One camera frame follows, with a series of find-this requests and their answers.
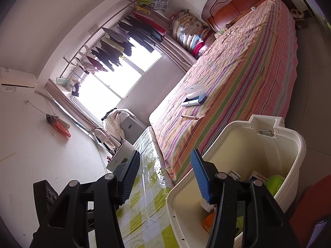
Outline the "pink curtain right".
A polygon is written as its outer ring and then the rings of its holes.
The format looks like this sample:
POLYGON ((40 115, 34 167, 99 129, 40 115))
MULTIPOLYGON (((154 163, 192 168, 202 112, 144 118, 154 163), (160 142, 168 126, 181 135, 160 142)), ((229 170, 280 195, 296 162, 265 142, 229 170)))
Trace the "pink curtain right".
POLYGON ((196 59, 168 35, 165 35, 161 42, 155 44, 185 73, 196 63, 196 59))

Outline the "orange cloth on wall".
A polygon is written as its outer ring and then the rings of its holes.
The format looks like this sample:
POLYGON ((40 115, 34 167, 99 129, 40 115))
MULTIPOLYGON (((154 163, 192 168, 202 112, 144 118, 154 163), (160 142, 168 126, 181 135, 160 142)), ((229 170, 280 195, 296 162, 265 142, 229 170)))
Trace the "orange cloth on wall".
POLYGON ((62 120, 58 115, 46 114, 46 120, 57 132, 66 138, 71 137, 70 124, 62 120))

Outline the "yellow checkered plastic tablecloth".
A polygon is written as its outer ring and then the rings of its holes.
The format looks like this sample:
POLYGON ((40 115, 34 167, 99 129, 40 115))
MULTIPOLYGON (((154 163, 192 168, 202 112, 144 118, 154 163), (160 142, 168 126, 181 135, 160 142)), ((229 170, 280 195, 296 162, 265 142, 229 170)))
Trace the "yellow checkered plastic tablecloth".
POLYGON ((152 127, 133 144, 140 167, 130 198, 116 211, 125 247, 179 247, 167 213, 166 198, 173 182, 152 127))

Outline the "yellow pencil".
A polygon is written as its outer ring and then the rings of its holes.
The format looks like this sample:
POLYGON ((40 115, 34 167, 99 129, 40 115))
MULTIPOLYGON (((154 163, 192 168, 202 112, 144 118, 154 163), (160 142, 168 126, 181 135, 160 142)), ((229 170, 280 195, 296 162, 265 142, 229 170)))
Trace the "yellow pencil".
POLYGON ((182 114, 181 117, 185 118, 185 119, 199 120, 199 117, 193 116, 193 115, 184 115, 184 114, 182 114))

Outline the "striped bed sheet mattress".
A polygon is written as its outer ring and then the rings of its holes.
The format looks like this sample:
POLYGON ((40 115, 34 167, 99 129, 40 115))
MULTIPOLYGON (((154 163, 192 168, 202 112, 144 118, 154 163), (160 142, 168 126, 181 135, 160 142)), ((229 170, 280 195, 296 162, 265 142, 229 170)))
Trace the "striped bed sheet mattress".
POLYGON ((205 153, 230 122, 287 115, 297 48, 295 21, 281 0, 264 1, 216 38, 149 117, 172 182, 191 170, 191 151, 205 153), (182 107, 184 89, 196 84, 206 87, 206 100, 182 107))

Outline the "green plastic tissue package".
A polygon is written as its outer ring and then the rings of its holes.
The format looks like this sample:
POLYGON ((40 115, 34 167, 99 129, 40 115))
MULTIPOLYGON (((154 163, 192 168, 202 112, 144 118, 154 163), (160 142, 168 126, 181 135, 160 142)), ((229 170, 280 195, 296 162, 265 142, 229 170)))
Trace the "green plastic tissue package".
POLYGON ((274 197, 284 183, 285 178, 280 175, 273 175, 265 182, 266 188, 274 197))

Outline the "dotted cloth on appliance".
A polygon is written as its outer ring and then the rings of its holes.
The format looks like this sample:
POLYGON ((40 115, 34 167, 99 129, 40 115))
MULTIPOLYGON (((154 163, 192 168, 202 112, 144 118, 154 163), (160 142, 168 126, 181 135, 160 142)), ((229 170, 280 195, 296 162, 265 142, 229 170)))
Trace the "dotted cloth on appliance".
POLYGON ((125 110, 114 109, 112 110, 108 116, 103 120, 103 125, 109 135, 120 139, 125 139, 125 132, 121 128, 120 123, 120 115, 124 115, 124 119, 129 117, 129 113, 125 110))

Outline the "pink curtain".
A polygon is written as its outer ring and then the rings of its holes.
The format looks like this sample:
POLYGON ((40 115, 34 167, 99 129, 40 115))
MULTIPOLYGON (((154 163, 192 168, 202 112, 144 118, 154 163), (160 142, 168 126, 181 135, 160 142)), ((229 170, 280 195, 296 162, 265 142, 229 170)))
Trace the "pink curtain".
POLYGON ((65 109, 74 121, 82 126, 84 130, 94 136, 95 129, 102 127, 101 124, 88 116, 75 102, 65 95, 53 80, 49 79, 44 88, 48 92, 49 97, 65 109))
POLYGON ((185 73, 196 63, 196 59, 168 35, 165 35, 161 42, 155 44, 185 73))

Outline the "grey white appliance cabinet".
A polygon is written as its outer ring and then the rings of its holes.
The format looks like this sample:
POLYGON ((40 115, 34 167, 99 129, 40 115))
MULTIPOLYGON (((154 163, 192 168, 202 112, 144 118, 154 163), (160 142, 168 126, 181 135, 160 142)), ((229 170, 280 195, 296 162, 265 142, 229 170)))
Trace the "grey white appliance cabinet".
POLYGON ((124 131, 125 139, 131 144, 134 144, 147 128, 137 117, 124 114, 120 115, 120 127, 124 131))

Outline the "cream plastic trash bin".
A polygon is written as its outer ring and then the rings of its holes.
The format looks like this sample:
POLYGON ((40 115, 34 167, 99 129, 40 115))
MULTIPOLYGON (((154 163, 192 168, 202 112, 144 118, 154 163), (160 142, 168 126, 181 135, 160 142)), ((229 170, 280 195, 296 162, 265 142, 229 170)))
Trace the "cream plastic trash bin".
MULTIPOLYGON (((284 126, 281 117, 252 115, 248 121, 229 123, 203 155, 225 173, 235 172, 242 181, 253 172, 266 178, 284 177, 275 200, 286 212, 297 195, 300 167, 306 155, 304 138, 284 126)), ((168 215, 179 247, 206 247, 209 234, 203 228, 207 212, 193 171, 169 192, 168 215)))

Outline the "hanging dark clothes row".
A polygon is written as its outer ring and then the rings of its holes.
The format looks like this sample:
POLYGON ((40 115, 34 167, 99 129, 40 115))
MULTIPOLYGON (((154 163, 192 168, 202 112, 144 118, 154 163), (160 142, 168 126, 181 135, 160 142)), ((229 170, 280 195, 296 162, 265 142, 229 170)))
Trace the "hanging dark clothes row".
POLYGON ((163 41, 167 33, 147 15, 151 10, 165 10, 168 0, 136 0, 132 3, 132 14, 118 21, 112 28, 102 26, 98 31, 104 35, 97 42, 100 46, 84 44, 73 56, 71 64, 85 74, 114 71, 115 66, 125 57, 132 56, 136 41, 146 51, 152 53, 156 43, 163 41))

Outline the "pair of slippers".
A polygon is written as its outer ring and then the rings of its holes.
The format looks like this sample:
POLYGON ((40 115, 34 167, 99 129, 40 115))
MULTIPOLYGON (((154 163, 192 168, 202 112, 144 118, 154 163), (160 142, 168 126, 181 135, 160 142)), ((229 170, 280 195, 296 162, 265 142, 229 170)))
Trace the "pair of slippers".
POLYGON ((295 20, 303 19, 305 16, 304 12, 301 11, 300 9, 293 8, 290 10, 290 12, 295 20))

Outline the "stack of folded quilts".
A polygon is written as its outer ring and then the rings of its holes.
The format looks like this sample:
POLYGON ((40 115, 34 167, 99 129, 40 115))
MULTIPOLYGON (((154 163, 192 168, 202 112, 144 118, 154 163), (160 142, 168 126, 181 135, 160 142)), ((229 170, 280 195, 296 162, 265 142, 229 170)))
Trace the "stack of folded quilts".
POLYGON ((170 17, 172 38, 195 59, 215 42, 212 28, 200 22, 189 10, 180 10, 170 17))

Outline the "white air conditioner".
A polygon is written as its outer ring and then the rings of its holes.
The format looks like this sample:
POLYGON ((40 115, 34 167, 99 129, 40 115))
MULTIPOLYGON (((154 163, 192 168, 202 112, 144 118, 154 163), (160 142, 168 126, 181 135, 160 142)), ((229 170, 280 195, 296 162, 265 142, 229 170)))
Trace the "white air conditioner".
POLYGON ((34 92, 36 87, 36 77, 33 74, 1 67, 1 92, 34 92))

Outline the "white tissue box organizer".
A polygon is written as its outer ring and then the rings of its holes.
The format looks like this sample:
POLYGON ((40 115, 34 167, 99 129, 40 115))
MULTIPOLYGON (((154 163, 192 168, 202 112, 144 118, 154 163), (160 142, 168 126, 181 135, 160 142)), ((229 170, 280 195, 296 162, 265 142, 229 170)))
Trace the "white tissue box organizer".
POLYGON ((114 172, 117 165, 120 163, 126 162, 131 157, 134 150, 135 150, 135 147, 127 140, 124 140, 123 145, 120 146, 120 149, 115 153, 115 155, 108 162, 106 169, 111 172, 114 172))

